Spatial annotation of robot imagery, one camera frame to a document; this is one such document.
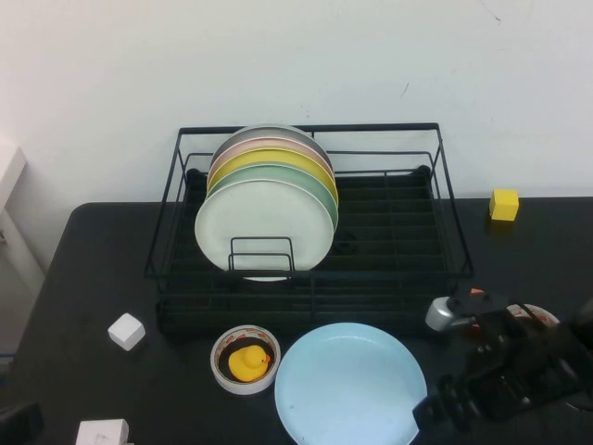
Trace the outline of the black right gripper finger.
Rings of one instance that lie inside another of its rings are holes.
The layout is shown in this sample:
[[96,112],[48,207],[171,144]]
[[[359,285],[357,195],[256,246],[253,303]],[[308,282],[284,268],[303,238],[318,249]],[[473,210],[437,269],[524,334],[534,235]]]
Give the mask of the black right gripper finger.
[[467,375],[444,375],[437,382],[443,412],[447,417],[480,417],[481,411],[472,395]]
[[464,405],[455,399],[428,396],[416,405],[412,414],[420,431],[433,432],[447,428],[468,431],[468,416]]

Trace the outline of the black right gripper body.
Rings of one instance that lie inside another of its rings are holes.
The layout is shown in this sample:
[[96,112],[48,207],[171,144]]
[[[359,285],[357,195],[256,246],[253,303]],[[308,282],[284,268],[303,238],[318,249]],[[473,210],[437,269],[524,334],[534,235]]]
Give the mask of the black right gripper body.
[[507,309],[476,317],[481,344],[468,356],[465,416],[506,421],[579,392],[579,317],[547,327]]

